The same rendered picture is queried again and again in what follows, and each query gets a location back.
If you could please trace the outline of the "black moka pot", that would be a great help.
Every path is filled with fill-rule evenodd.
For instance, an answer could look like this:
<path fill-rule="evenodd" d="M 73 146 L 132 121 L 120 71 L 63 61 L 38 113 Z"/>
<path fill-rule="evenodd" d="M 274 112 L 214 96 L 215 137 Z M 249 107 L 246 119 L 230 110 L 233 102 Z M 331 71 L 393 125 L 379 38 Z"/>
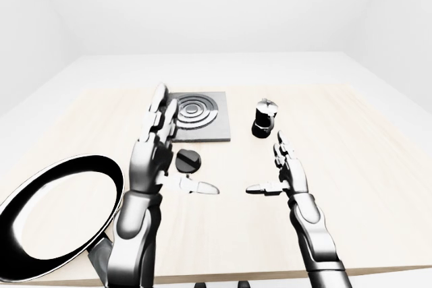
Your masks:
<path fill-rule="evenodd" d="M 263 98 L 256 105 L 252 134 L 257 138 L 267 138 L 275 125 L 278 106 L 271 100 Z"/>

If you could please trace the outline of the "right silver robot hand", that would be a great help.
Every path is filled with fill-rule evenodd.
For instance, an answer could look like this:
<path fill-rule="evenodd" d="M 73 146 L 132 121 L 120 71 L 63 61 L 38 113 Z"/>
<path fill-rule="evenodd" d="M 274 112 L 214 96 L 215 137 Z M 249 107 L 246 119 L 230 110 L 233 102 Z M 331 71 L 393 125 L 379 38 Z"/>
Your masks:
<path fill-rule="evenodd" d="M 277 132 L 278 143 L 273 145 L 275 166 L 279 169 L 279 181 L 265 182 L 248 186 L 247 194 L 263 194 L 278 196 L 286 193 L 288 197 L 294 194 L 308 193 L 306 173 L 298 159 L 293 146 L 284 133 Z"/>

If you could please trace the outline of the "round black stove knob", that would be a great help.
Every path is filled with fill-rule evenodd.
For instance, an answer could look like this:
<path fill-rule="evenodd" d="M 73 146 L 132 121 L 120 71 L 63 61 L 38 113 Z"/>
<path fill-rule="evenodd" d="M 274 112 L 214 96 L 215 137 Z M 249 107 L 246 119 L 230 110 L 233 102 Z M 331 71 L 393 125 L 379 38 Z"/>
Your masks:
<path fill-rule="evenodd" d="M 201 167 L 201 157 L 194 150 L 181 149 L 175 158 L 175 167 L 180 173 L 195 173 Z"/>

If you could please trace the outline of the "flat dark stove plate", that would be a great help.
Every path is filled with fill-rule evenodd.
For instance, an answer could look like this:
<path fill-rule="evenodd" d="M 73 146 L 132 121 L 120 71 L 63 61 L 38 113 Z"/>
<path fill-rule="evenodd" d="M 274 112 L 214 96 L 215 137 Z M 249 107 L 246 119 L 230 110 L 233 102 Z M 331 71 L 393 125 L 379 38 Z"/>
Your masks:
<path fill-rule="evenodd" d="M 174 142 L 229 142 L 230 121 L 225 92 L 172 92 L 178 100 Z"/>

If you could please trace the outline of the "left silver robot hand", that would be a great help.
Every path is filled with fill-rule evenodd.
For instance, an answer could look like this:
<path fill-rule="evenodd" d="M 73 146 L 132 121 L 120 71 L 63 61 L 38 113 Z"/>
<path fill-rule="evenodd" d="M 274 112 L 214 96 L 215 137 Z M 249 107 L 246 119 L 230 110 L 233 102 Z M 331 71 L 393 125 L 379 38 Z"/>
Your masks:
<path fill-rule="evenodd" d="M 164 83 L 157 86 L 148 111 L 144 114 L 142 129 L 130 159 L 130 189 L 144 194 L 155 194 L 165 186 L 187 193 L 219 194 L 219 189 L 187 175 L 169 175 L 173 159 L 172 140 L 176 136 L 178 101 L 169 99 Z"/>

